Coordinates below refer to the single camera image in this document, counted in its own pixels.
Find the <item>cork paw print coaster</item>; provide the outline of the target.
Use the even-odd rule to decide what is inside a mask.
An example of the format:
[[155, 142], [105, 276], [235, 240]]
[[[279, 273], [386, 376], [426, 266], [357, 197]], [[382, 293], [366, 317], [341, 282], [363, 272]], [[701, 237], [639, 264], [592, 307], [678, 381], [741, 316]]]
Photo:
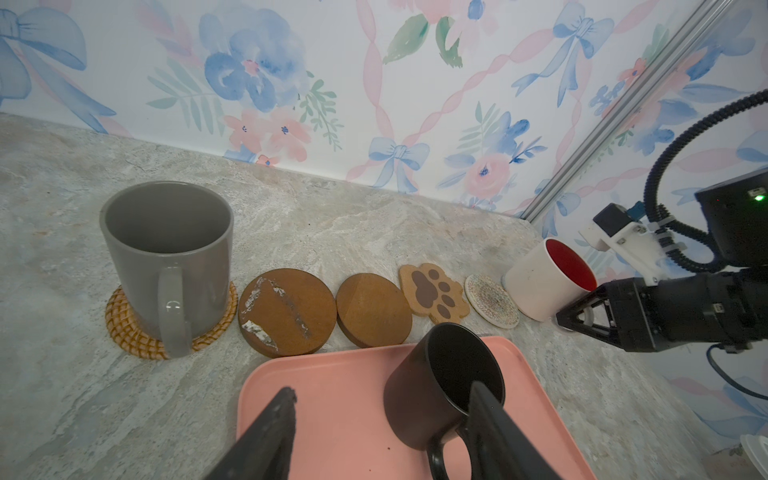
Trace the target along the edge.
[[398, 271], [401, 290], [412, 313], [434, 324], [460, 323], [470, 314], [463, 287], [432, 263], [403, 265]]

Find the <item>white mug red interior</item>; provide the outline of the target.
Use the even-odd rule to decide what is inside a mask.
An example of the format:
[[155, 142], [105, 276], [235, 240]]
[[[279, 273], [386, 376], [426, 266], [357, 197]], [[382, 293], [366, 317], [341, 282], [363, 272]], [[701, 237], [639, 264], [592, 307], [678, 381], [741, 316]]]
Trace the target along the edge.
[[556, 238], [543, 240], [518, 260], [501, 284], [518, 310], [539, 322], [598, 287], [589, 265]]

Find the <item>grey ceramic mug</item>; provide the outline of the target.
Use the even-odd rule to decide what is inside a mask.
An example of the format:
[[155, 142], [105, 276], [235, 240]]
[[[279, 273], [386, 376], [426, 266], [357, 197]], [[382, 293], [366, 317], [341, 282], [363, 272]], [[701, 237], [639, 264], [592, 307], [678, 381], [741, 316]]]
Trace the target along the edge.
[[168, 356], [192, 353], [229, 303], [234, 213], [218, 193], [179, 181], [128, 187], [107, 200], [101, 232], [142, 332]]

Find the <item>black ceramic mug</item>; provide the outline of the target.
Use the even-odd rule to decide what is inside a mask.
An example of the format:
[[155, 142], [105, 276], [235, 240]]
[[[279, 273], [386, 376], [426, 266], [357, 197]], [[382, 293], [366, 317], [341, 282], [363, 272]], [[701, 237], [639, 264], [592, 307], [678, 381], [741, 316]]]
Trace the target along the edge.
[[456, 323], [434, 326], [389, 376], [383, 394], [388, 423], [408, 447], [424, 451], [434, 479], [448, 477], [445, 444], [463, 434], [472, 385], [505, 402], [502, 370], [483, 340]]

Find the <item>aluminium right corner post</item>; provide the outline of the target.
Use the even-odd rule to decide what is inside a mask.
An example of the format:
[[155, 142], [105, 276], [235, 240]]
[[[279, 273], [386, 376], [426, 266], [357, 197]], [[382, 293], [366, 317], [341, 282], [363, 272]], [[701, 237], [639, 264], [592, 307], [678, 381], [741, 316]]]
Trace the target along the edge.
[[660, 52], [647, 63], [647, 69], [627, 93], [618, 99], [616, 105], [609, 109], [607, 115], [567, 158], [565, 164], [555, 170], [541, 192], [534, 195], [526, 208], [516, 216], [528, 222], [534, 222], [543, 216], [565, 188], [582, 174], [592, 157], [608, 146], [628, 122], [629, 117], [640, 110], [734, 5], [733, 1], [727, 0], [700, 2], [680, 28], [670, 36]]

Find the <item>brown wooden coaster white streak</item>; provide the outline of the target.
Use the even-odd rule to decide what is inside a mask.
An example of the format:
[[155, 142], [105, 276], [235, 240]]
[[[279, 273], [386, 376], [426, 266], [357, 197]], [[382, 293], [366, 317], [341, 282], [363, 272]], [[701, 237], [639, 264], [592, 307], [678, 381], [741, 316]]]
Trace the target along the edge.
[[254, 350], [270, 358], [316, 352], [331, 336], [336, 321], [330, 289], [298, 269], [259, 275], [245, 287], [238, 305], [239, 332]]

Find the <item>paper cup white lid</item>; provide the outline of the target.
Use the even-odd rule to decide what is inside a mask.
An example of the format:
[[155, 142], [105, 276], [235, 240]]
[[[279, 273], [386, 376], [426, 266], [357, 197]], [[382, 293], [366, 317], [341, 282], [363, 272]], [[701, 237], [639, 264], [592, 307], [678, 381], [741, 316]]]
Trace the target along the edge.
[[740, 446], [748, 460], [750, 475], [754, 479], [767, 479], [767, 437], [742, 435]]

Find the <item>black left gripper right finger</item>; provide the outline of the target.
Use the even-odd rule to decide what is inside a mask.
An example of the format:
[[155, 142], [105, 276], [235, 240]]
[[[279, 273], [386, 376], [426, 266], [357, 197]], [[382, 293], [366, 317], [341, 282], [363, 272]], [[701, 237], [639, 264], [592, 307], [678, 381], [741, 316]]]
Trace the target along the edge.
[[479, 381], [472, 383], [468, 415], [457, 433], [469, 453], [472, 479], [561, 479]]

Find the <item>multicolour stitched round coaster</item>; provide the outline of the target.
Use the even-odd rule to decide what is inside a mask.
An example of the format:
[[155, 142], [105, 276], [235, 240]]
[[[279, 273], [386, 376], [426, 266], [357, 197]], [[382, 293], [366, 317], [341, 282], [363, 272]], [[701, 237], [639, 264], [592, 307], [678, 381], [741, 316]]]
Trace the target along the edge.
[[464, 282], [467, 299], [475, 311], [490, 324], [501, 329], [514, 329], [520, 312], [502, 286], [484, 275], [469, 275]]

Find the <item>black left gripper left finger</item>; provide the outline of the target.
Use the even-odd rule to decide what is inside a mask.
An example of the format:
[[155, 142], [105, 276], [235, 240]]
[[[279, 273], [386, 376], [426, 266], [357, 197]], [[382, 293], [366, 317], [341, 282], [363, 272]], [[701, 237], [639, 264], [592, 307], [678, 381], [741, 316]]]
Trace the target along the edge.
[[292, 388], [280, 389], [205, 479], [287, 479], [296, 435], [296, 401]]

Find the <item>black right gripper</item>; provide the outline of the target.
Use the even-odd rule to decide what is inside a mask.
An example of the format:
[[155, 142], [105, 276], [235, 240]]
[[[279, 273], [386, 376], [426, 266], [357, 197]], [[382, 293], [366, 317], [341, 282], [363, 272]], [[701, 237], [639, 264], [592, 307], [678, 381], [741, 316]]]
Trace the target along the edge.
[[629, 352], [660, 352], [688, 343], [743, 351], [767, 338], [767, 270], [701, 273], [647, 286], [612, 281], [553, 317], [561, 330]]

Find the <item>woven rattan round coaster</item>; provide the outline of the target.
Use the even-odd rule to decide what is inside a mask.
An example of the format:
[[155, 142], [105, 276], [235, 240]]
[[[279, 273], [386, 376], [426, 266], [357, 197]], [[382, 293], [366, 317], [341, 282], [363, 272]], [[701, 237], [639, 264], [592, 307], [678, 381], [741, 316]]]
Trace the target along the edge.
[[[207, 348], [224, 334], [235, 318], [237, 304], [238, 292], [235, 284], [230, 282], [225, 314], [211, 331], [193, 339], [192, 352]], [[121, 286], [113, 291], [108, 300], [104, 317], [109, 336], [125, 352], [147, 360], [170, 359], [163, 342], [139, 328], [137, 316]]]

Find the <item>plain brown wooden coaster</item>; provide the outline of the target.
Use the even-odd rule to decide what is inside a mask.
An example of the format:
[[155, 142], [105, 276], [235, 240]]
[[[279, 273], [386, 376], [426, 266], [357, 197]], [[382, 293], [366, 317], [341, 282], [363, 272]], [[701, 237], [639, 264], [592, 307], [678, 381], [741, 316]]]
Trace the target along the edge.
[[361, 348], [402, 344], [411, 333], [412, 312], [403, 292], [373, 273], [348, 277], [336, 294], [337, 322]]

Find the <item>pink rectangular tray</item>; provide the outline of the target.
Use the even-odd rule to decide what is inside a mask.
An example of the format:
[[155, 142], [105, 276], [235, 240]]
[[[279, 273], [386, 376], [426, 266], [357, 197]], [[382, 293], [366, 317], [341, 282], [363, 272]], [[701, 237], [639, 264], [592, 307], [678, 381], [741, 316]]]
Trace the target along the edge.
[[[499, 336], [484, 340], [504, 376], [504, 409], [564, 479], [594, 474], [520, 350]], [[392, 432], [385, 383], [412, 345], [286, 357], [265, 362], [245, 381], [238, 402], [243, 435], [275, 394], [292, 388], [297, 428], [292, 479], [428, 479], [424, 452]]]

